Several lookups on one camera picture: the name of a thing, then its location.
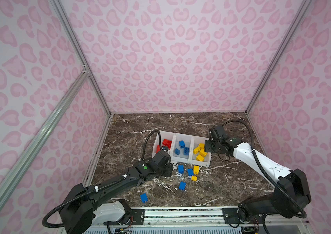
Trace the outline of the blue brick tall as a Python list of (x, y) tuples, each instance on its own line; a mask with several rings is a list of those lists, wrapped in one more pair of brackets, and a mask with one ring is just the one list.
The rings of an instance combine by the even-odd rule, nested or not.
[(178, 173), (183, 174), (184, 173), (184, 165), (178, 165)]

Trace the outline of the lone yellow brick front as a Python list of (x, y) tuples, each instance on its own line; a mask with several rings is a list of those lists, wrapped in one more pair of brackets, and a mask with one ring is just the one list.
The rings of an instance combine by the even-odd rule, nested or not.
[(194, 154), (199, 154), (201, 148), (200, 147), (196, 147), (194, 150), (193, 150), (193, 153)]

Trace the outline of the long red brick slanted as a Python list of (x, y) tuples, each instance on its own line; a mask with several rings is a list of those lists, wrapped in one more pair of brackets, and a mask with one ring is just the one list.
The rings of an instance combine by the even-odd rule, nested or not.
[(171, 145), (172, 145), (172, 141), (168, 140), (168, 139), (163, 139), (162, 145), (166, 146), (168, 149), (170, 149)]

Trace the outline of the long yellow brick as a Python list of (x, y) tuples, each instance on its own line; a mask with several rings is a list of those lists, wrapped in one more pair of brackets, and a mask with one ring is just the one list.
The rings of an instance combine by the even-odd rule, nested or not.
[(198, 156), (196, 157), (196, 160), (197, 160), (197, 161), (200, 161), (200, 162), (203, 162), (203, 161), (205, 160), (205, 158), (204, 158), (202, 155), (198, 155)]

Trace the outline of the blue studded brick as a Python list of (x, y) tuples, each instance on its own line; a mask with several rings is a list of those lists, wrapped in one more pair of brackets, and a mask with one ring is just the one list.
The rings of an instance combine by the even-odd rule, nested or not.
[(190, 154), (190, 149), (189, 149), (188, 147), (185, 147), (185, 148), (184, 148), (184, 152), (183, 152), (183, 154), (184, 154), (185, 156), (188, 156), (188, 155)]

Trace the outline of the lone blue brick front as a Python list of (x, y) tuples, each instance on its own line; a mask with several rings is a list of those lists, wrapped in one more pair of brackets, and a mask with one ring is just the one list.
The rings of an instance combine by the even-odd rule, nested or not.
[(141, 198), (142, 203), (148, 202), (148, 196), (146, 193), (141, 194), (140, 198)]

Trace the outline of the red brick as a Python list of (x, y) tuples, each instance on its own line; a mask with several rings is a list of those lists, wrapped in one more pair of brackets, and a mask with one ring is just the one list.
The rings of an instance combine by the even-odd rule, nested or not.
[(156, 152), (158, 153), (159, 151), (161, 151), (161, 148), (160, 145), (157, 145)]

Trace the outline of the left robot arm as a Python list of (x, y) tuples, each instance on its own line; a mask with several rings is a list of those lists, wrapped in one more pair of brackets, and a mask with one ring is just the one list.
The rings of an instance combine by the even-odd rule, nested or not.
[(71, 202), (59, 211), (65, 231), (68, 234), (82, 234), (91, 226), (93, 212), (113, 197), (160, 176), (170, 177), (173, 170), (170, 161), (170, 155), (161, 150), (149, 160), (136, 162), (123, 174), (95, 186), (75, 185), (63, 201)]

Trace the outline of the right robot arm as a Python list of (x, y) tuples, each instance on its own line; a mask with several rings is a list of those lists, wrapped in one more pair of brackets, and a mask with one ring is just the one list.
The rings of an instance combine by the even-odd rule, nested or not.
[(306, 174), (300, 169), (291, 170), (266, 157), (254, 149), (252, 132), (249, 132), (249, 136), (250, 142), (245, 142), (239, 137), (229, 136), (224, 125), (215, 125), (209, 130), (205, 141), (206, 152), (236, 158), (274, 187), (271, 194), (251, 197), (239, 203), (237, 219), (247, 223), (259, 215), (307, 218), (305, 207), (311, 203), (311, 194)]

